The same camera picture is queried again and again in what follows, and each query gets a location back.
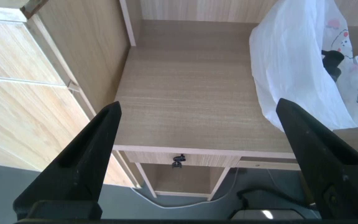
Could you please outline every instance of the black drawer knob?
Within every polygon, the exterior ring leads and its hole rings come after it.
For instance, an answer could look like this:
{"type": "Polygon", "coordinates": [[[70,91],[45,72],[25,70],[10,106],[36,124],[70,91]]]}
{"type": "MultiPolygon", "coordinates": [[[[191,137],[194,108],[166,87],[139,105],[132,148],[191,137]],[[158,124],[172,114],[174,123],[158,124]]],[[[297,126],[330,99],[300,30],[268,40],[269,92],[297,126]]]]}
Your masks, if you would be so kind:
{"type": "Polygon", "coordinates": [[[183,154],[180,154],[180,156],[175,156],[173,158],[173,164],[172,164],[172,168],[176,168],[179,167],[181,168],[181,162],[185,162],[186,161],[186,157],[183,154]]]}

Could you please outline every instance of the wooden shelf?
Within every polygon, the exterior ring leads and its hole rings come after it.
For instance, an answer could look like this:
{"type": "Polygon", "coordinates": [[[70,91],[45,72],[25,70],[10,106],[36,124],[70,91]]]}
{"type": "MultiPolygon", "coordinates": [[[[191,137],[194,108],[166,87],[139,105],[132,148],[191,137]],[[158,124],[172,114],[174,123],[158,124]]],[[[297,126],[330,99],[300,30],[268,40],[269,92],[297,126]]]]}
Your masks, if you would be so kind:
{"type": "MultiPolygon", "coordinates": [[[[257,24],[143,21],[116,99],[117,150],[295,158],[263,116],[250,67],[257,24]]],[[[352,43],[358,52],[358,27],[352,43]]],[[[358,128],[336,131],[358,150],[358,128]]]]}
{"type": "Polygon", "coordinates": [[[153,195],[206,197],[211,200],[230,168],[137,164],[153,195]]]}

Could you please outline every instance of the white cable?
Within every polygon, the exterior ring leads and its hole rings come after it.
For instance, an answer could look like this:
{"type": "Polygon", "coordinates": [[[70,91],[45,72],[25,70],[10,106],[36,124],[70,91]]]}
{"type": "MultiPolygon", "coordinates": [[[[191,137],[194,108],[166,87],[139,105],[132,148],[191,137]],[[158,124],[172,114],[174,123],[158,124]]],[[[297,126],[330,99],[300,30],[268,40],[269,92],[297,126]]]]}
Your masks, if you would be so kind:
{"type": "MultiPolygon", "coordinates": [[[[269,169],[266,169],[269,176],[270,176],[270,179],[272,180],[273,182],[273,185],[279,190],[281,191],[283,194],[285,194],[285,192],[277,185],[276,181],[274,181],[274,178],[273,178],[273,175],[272,173],[270,173],[270,170],[269,169]]],[[[316,217],[316,218],[319,218],[319,216],[317,216],[317,214],[313,211],[313,209],[309,209],[309,211],[312,212],[312,214],[316,217]]]]}
{"type": "Polygon", "coordinates": [[[279,190],[279,191],[281,191],[281,192],[284,193],[283,189],[281,189],[281,188],[277,185],[276,181],[274,181],[274,178],[273,178],[273,176],[272,176],[272,173],[270,173],[270,170],[269,170],[269,169],[266,169],[266,170],[267,170],[267,172],[268,172],[268,174],[269,174],[269,176],[270,176],[270,179],[271,179],[272,182],[273,182],[273,185],[277,188],[277,190],[279,190]]]}
{"type": "Polygon", "coordinates": [[[236,180],[237,180],[237,174],[239,172],[239,168],[237,168],[236,170],[236,174],[234,175],[234,180],[233,180],[233,184],[230,187],[230,190],[223,195],[222,197],[216,199],[216,200],[212,200],[212,201],[207,201],[207,202],[198,202],[198,203],[194,203],[194,204],[190,204],[190,205],[182,205],[182,206],[174,206],[174,207],[164,207],[162,205],[159,205],[153,201],[151,201],[150,199],[148,199],[146,196],[142,195],[141,193],[139,193],[138,191],[136,191],[135,189],[132,189],[133,192],[135,192],[137,195],[141,196],[143,199],[145,199],[146,201],[150,202],[151,204],[157,206],[158,208],[164,208],[164,209],[174,209],[174,208],[188,208],[188,207],[193,207],[196,205],[202,205],[204,203],[212,203],[212,202],[217,202],[218,200],[221,200],[222,198],[226,197],[229,195],[229,193],[231,192],[231,190],[234,188],[235,184],[236,184],[236,180]]]}

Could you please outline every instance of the wood grain surface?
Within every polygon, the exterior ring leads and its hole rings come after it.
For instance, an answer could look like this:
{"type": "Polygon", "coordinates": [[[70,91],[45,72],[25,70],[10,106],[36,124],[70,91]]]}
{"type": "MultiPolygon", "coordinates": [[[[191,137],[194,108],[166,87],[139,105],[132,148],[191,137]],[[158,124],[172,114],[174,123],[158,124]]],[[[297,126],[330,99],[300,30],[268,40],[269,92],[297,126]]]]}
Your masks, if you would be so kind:
{"type": "Polygon", "coordinates": [[[183,166],[172,169],[170,165],[142,164],[145,170],[157,172],[153,189],[156,192],[180,192],[193,194],[210,194],[210,167],[183,166]]]}
{"type": "Polygon", "coordinates": [[[0,22],[0,78],[61,84],[23,23],[0,22]]]}
{"type": "MultiPolygon", "coordinates": [[[[169,152],[125,152],[130,162],[140,162],[147,164],[168,164],[173,163],[178,153],[169,152]]],[[[235,167],[240,160],[240,156],[222,156],[222,155],[197,155],[185,154],[186,161],[181,162],[183,166],[210,166],[210,167],[235,167]]]]}
{"type": "Polygon", "coordinates": [[[48,1],[37,14],[95,112],[112,103],[129,49],[119,1],[48,1]]]}
{"type": "Polygon", "coordinates": [[[157,164],[147,164],[146,166],[144,166],[136,162],[135,165],[138,168],[140,174],[142,174],[144,182],[149,188],[151,194],[153,195],[153,197],[157,198],[157,195],[154,191],[155,183],[157,181],[157,164]]]}
{"type": "Polygon", "coordinates": [[[230,167],[211,167],[209,170],[209,187],[210,187],[210,195],[208,196],[207,200],[210,201],[214,197],[216,191],[221,186],[224,178],[226,177],[227,173],[229,172],[230,167]]]}
{"type": "Polygon", "coordinates": [[[20,10],[30,0],[0,0],[0,20],[1,21],[27,21],[25,15],[20,10]]]}
{"type": "Polygon", "coordinates": [[[88,121],[65,86],[0,81],[0,149],[12,160],[43,170],[88,121]]]}
{"type": "Polygon", "coordinates": [[[142,27],[142,8],[139,0],[120,0],[131,46],[136,46],[142,27]]]}
{"type": "MultiPolygon", "coordinates": [[[[143,19],[260,22],[277,0],[140,0],[143,19]]],[[[358,26],[358,0],[335,0],[350,26],[358,26]]]]}
{"type": "MultiPolygon", "coordinates": [[[[115,147],[294,158],[257,100],[248,44],[255,26],[144,21],[116,97],[122,118],[115,147]]],[[[352,44],[357,51],[357,38],[352,44]]],[[[336,133],[358,150],[358,128],[336,133]]]]}
{"type": "Polygon", "coordinates": [[[243,157],[236,165],[236,167],[254,169],[301,170],[296,159],[271,159],[260,157],[243,157]]]}

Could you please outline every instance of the desk top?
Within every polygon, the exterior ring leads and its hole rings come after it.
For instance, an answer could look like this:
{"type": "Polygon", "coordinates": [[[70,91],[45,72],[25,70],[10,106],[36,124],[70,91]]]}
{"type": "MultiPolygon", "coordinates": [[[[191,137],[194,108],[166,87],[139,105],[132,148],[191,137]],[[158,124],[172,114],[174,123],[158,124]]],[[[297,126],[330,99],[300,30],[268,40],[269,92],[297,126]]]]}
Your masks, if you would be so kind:
{"type": "MultiPolygon", "coordinates": [[[[248,41],[257,24],[143,22],[116,95],[114,149],[294,158],[257,100],[248,41]]],[[[358,150],[358,128],[336,133],[358,150]]]]}

